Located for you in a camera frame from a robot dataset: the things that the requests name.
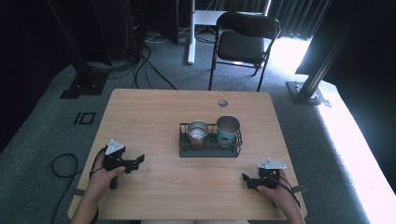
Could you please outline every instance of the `human hand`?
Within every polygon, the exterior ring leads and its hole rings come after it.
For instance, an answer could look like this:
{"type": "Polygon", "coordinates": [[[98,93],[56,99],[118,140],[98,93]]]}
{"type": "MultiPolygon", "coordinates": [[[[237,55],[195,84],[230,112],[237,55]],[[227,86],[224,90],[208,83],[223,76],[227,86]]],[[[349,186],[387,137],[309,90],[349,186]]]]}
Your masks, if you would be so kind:
{"type": "Polygon", "coordinates": [[[88,184],[88,187],[85,192],[86,194],[89,194],[89,196],[99,201],[103,197],[105,197],[111,180],[117,175],[120,175],[125,170],[125,167],[120,166],[111,171],[107,171],[103,167],[104,159],[105,159],[105,152],[101,152],[98,160],[96,161],[93,167],[90,183],[88,184]]]}
{"type": "MultiPolygon", "coordinates": [[[[279,182],[288,187],[289,183],[287,182],[288,179],[286,178],[285,172],[283,170],[279,170],[279,175],[279,182]]],[[[283,211],[289,223],[304,223],[304,218],[297,202],[282,186],[277,185],[275,189],[258,186],[257,190],[267,195],[274,204],[283,211]]]]}

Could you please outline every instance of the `wooden table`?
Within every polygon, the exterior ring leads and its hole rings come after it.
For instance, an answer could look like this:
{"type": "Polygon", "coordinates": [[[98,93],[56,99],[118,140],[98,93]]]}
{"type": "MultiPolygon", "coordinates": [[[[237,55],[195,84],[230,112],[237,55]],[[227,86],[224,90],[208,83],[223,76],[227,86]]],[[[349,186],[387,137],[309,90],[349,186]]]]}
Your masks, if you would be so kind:
{"type": "MultiPolygon", "coordinates": [[[[78,189],[85,189],[97,152],[114,139],[126,146],[122,158],[145,154],[139,170],[119,176],[118,188],[100,203],[102,219],[278,219],[282,212],[258,191],[248,189],[242,173],[257,178],[257,163],[270,157],[288,165],[298,185],[276,118],[265,92],[114,90],[92,145],[78,189]],[[218,105],[226,100],[228,106],[218,105]],[[199,119],[216,123],[233,115],[241,123],[237,158],[180,158],[179,124],[199,119]]],[[[301,193],[296,194],[306,209],[301,193]]],[[[73,216],[75,195],[68,215],[73,216]]]]}

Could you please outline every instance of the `cup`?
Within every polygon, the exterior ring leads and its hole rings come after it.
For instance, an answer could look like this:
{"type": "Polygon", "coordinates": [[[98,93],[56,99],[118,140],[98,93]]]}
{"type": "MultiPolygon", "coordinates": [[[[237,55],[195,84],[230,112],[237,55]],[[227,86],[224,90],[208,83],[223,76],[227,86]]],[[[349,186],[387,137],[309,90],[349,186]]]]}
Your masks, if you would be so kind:
{"type": "Polygon", "coordinates": [[[229,147],[239,131],[240,124],[238,119],[231,115],[221,116],[216,122],[217,142],[221,147],[229,147]]]}
{"type": "Polygon", "coordinates": [[[200,148],[202,143],[205,141],[208,132],[209,128],[207,127],[206,123],[200,120],[191,122],[187,127],[187,133],[189,140],[192,143],[192,148],[200,148]]]}

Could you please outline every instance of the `wire basket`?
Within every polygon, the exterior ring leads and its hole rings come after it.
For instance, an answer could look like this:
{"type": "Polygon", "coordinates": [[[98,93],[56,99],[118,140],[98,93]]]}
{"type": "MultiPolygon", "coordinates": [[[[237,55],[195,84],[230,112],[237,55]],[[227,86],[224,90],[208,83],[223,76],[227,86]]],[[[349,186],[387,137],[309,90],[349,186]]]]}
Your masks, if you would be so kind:
{"type": "Polygon", "coordinates": [[[200,144],[192,144],[188,137],[187,127],[189,123],[180,123],[179,131],[179,156],[197,158],[236,158],[241,152],[242,135],[240,130],[236,134],[233,143],[228,147],[221,147],[217,143],[216,124],[207,124],[209,132],[205,141],[200,144]]]}

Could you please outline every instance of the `green cup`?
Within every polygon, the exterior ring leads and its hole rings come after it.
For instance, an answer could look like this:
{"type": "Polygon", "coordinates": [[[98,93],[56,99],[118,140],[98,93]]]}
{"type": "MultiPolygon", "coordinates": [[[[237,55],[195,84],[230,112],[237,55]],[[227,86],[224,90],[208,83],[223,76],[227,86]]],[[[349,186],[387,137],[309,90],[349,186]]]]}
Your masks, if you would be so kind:
{"type": "Polygon", "coordinates": [[[240,124],[238,119],[231,115],[224,115],[218,119],[216,125],[218,145],[229,147],[239,132],[240,124]]]}

